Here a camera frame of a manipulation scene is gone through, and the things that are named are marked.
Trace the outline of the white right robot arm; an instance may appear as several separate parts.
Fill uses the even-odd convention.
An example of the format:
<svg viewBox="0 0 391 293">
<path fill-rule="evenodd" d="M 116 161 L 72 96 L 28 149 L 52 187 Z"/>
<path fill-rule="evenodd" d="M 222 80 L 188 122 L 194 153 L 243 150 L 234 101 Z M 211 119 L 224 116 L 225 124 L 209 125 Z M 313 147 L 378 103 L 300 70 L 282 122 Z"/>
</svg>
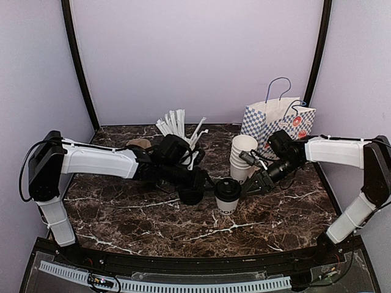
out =
<svg viewBox="0 0 391 293">
<path fill-rule="evenodd" d="M 239 157 L 259 169 L 243 187 L 244 194 L 261 194 L 272 190 L 277 182 L 306 162 L 328 162 L 348 165 L 364 171 L 364 184 L 358 197 L 318 237 L 319 246 L 312 250 L 312 260 L 324 265 L 334 257 L 335 246 L 355 230 L 360 229 L 375 212 L 388 206 L 390 197 L 390 142 L 385 136 L 374 139 L 354 139 L 331 136 L 307 136 L 292 139 L 284 130 L 275 132 L 268 140 L 277 156 L 271 165 L 255 150 L 242 151 Z"/>
</svg>

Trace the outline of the white paper coffee cup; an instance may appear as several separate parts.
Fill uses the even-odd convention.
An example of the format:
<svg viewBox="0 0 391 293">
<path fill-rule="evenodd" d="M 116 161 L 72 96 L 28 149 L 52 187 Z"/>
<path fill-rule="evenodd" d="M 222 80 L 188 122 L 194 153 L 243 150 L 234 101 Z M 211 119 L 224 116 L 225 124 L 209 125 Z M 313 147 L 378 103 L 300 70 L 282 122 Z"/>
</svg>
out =
<svg viewBox="0 0 391 293">
<path fill-rule="evenodd" d="M 232 215 L 236 210 L 238 202 L 238 198 L 234 201 L 225 201 L 216 197 L 217 209 L 222 215 Z"/>
</svg>

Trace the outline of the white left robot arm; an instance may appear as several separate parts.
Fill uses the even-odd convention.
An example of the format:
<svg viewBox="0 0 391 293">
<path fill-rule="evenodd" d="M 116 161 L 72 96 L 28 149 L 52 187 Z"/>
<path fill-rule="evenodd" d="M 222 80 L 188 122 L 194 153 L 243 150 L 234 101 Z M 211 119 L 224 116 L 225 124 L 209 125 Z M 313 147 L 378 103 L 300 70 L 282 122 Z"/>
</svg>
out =
<svg viewBox="0 0 391 293">
<path fill-rule="evenodd" d="M 28 170 L 28 194 L 24 202 L 34 201 L 46 219 L 46 225 L 62 249 L 62 256 L 73 266 L 86 261 L 60 197 L 62 175 L 82 173 L 116 176 L 123 179 L 174 186 L 180 201 L 198 204 L 204 193 L 214 187 L 208 172 L 199 167 L 205 153 L 192 149 L 179 136 L 168 134 L 155 146 L 135 144 L 109 148 L 75 142 L 50 131 L 27 152 L 22 169 Z"/>
</svg>

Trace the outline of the black coffee lid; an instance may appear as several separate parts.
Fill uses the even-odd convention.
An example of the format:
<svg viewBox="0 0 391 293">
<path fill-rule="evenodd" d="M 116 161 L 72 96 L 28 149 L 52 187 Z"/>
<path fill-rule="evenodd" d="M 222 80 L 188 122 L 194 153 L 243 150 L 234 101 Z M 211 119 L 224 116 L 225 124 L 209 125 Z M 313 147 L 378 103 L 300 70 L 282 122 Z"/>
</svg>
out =
<svg viewBox="0 0 391 293">
<path fill-rule="evenodd" d="M 214 185 L 214 195 L 224 202 L 233 202 L 240 198 L 242 188 L 237 180 L 223 178 Z"/>
</svg>

